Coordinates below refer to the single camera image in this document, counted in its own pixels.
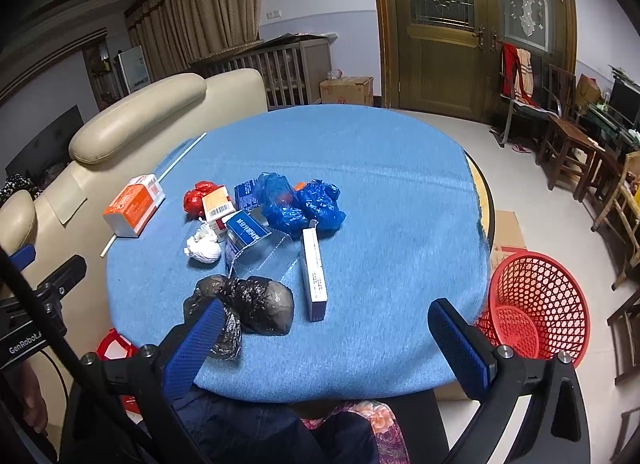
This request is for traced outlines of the person's left hand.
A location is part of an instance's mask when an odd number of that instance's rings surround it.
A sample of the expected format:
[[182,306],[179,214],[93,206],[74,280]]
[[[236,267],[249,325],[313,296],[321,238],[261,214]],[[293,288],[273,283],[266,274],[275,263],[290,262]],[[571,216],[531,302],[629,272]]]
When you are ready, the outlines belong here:
[[18,390],[23,401],[23,418],[37,434],[44,434],[48,426],[47,403],[44,401],[38,377],[28,361],[18,368]]

